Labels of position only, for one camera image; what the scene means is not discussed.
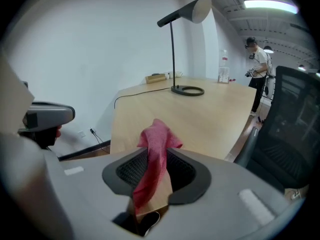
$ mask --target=red towel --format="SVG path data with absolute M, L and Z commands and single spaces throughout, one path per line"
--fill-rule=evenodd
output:
M 148 148 L 148 169 L 133 192 L 135 212 L 153 197 L 167 168 L 167 148 L 181 148 L 183 143 L 168 126 L 154 119 L 140 134 L 138 147 Z

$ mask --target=ceiling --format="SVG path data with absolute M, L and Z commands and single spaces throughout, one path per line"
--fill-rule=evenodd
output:
M 212 0 L 213 6 L 233 25 L 243 41 L 255 37 L 260 46 L 269 45 L 275 52 L 292 56 L 307 68 L 319 68 L 319 55 L 309 28 L 299 14 L 250 8 L 245 0 Z M 294 4 L 291 0 L 274 0 Z

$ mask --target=ceiling light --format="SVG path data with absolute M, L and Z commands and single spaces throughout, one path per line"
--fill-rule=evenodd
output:
M 302 71 L 306 71 L 305 66 L 302 65 L 302 64 L 301 64 L 300 66 L 298 66 L 298 69 L 299 69 L 299 70 L 302 70 Z
M 298 13 L 298 8 L 294 5 L 278 2 L 278 1 L 270 1 L 270 0 L 247 0 L 244 1 L 245 8 L 271 8 L 271 9 L 279 9 L 283 11 L 287 11 L 293 14 Z
M 274 51 L 271 49 L 271 47 L 269 45 L 265 46 L 263 48 L 263 50 L 267 53 L 267 54 L 273 54 Z

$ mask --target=black mesh chair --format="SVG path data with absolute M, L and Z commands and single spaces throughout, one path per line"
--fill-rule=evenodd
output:
M 235 163 L 283 193 L 305 187 L 320 151 L 319 115 L 320 81 L 278 66 L 273 103 L 254 150 Z

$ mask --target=man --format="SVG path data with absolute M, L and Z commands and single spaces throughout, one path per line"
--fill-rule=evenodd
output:
M 260 99 L 264 92 L 263 88 L 266 82 L 266 75 L 270 58 L 268 57 L 266 52 L 258 46 L 257 41 L 254 37 L 247 38 L 246 48 L 252 54 L 250 56 L 250 59 L 253 59 L 254 62 L 253 69 L 249 70 L 248 74 L 252 76 L 249 87 L 256 89 L 255 98 L 250 113 L 250 116 L 255 117 L 257 115 L 257 109 L 260 104 Z

